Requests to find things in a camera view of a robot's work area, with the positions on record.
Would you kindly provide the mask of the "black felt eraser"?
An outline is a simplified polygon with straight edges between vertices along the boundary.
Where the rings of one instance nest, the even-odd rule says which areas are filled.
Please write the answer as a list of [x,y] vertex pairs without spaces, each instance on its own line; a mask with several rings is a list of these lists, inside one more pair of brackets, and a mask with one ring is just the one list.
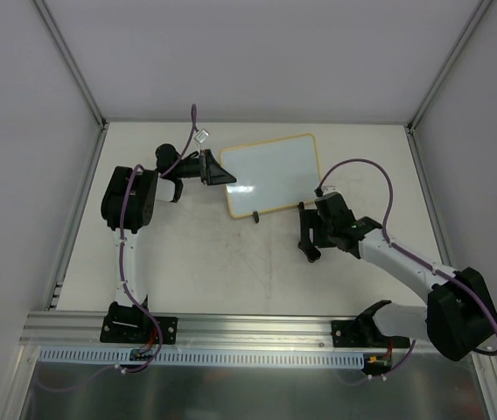
[[299,242],[297,244],[297,247],[299,250],[301,250],[304,253],[304,255],[309,263],[315,263],[321,257],[320,251],[313,246],[305,247],[301,242]]

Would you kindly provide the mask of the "yellow framed whiteboard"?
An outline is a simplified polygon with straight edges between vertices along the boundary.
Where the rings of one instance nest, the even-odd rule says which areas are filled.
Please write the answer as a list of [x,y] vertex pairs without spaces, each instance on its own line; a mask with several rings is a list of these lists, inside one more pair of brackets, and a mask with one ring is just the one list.
[[234,219],[308,202],[320,181],[316,138],[310,133],[227,148],[220,163],[236,178],[226,185]]

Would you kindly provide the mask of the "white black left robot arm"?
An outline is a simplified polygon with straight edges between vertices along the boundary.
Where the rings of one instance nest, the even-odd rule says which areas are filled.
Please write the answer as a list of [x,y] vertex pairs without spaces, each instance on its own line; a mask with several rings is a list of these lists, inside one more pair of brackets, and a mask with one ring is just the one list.
[[113,235],[117,258],[115,297],[103,319],[103,343],[147,347],[175,343],[178,320],[162,317],[154,323],[147,315],[149,296],[138,259],[141,234],[158,201],[179,201],[184,179],[197,178],[205,186],[236,182],[209,149],[184,156],[164,143],[156,148],[155,159],[153,170],[117,166],[101,200],[101,217]]

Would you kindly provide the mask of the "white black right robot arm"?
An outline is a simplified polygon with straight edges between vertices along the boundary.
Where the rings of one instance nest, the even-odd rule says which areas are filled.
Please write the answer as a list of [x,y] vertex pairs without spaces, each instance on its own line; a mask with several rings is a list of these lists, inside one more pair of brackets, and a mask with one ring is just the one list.
[[[356,218],[337,192],[318,197],[313,209],[298,203],[297,211],[297,246],[309,262],[316,262],[322,249],[338,249],[390,274],[422,301],[410,306],[381,300],[363,310],[343,335],[374,347],[396,337],[426,340],[451,361],[490,353],[481,346],[497,340],[497,311],[476,269],[454,269],[413,254],[380,222]],[[497,347],[492,353],[497,355]]]

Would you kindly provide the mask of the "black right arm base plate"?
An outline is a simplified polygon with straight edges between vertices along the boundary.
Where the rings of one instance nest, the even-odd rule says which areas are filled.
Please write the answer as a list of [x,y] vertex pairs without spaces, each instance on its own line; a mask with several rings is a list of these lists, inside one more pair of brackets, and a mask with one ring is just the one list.
[[336,348],[407,349],[409,338],[383,335],[373,321],[363,319],[335,319],[330,323],[332,345]]

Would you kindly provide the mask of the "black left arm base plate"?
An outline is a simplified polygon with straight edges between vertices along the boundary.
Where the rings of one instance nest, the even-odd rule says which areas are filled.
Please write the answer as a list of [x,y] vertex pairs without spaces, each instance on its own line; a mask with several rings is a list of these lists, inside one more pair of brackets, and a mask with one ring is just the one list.
[[149,317],[142,312],[107,315],[101,327],[100,342],[109,344],[154,344],[174,345],[178,332],[179,319],[176,317],[156,317],[162,337]]

